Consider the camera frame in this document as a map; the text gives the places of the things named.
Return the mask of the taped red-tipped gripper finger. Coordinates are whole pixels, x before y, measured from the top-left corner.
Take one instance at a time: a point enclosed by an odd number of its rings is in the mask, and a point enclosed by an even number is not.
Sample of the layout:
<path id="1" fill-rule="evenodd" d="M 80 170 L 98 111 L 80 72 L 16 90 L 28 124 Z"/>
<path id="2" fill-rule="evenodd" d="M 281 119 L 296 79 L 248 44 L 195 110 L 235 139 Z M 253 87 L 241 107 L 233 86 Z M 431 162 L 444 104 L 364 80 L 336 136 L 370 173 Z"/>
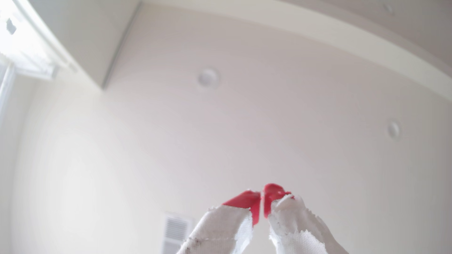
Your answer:
<path id="1" fill-rule="evenodd" d="M 261 193 L 246 190 L 209 209 L 178 254 L 242 254 L 259 221 Z"/>
<path id="2" fill-rule="evenodd" d="M 269 183 L 263 188 L 263 205 L 276 253 L 347 254 L 325 222 L 306 207 L 300 196 Z"/>

